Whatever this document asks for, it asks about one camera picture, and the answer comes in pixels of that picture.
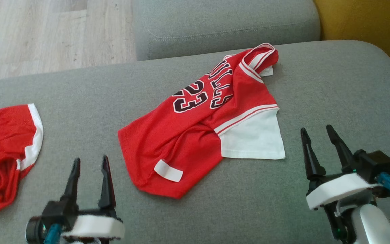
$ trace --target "yellow cushion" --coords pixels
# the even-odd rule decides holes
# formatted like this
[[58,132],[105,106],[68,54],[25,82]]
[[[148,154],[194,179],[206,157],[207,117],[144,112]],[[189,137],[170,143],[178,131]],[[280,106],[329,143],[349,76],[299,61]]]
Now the yellow cushion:
[[322,40],[372,43],[390,57],[390,0],[314,0]]

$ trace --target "wooden floor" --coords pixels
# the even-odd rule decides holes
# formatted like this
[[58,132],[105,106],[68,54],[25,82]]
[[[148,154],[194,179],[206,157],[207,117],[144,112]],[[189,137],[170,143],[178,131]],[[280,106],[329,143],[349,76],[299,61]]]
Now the wooden floor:
[[0,79],[135,61],[132,0],[0,0]]

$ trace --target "gray couch cushion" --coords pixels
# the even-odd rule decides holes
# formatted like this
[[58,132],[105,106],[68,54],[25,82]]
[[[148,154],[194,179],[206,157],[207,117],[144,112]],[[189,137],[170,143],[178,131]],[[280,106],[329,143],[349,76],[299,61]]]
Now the gray couch cushion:
[[[326,124],[351,150],[390,156],[390,59],[357,41],[277,49],[274,75],[264,81],[281,109],[286,158],[224,159],[181,200],[132,185],[116,133],[237,51],[1,80],[0,108],[34,102],[44,141],[16,200],[0,212],[0,243],[24,242],[26,222],[59,198],[75,157],[82,161],[78,204],[96,207],[102,154],[110,159],[126,243],[337,243],[324,212],[306,204],[299,130],[307,128],[328,173],[340,172],[340,163]],[[390,198],[379,206],[390,219]]]
[[137,0],[138,60],[319,40],[312,0]]

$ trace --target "clothing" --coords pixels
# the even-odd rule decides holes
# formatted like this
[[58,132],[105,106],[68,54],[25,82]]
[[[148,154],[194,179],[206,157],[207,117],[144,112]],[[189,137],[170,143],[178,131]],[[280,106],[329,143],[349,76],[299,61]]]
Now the clothing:
[[34,104],[0,109],[0,210],[10,205],[19,180],[34,166],[43,125]]
[[268,43],[224,57],[155,110],[118,131],[139,190],[181,198],[222,157],[283,159],[275,99],[260,74],[278,52]]

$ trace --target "red garment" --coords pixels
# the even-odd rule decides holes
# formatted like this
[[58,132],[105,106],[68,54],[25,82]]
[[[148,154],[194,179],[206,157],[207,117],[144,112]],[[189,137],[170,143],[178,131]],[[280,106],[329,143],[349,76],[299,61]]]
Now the red garment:
[[33,167],[43,140],[34,104],[0,109],[0,210],[10,205],[19,179]]
[[128,173],[148,193],[181,198],[222,157],[283,159],[279,109],[260,74],[278,52],[265,43],[215,68],[118,132]]

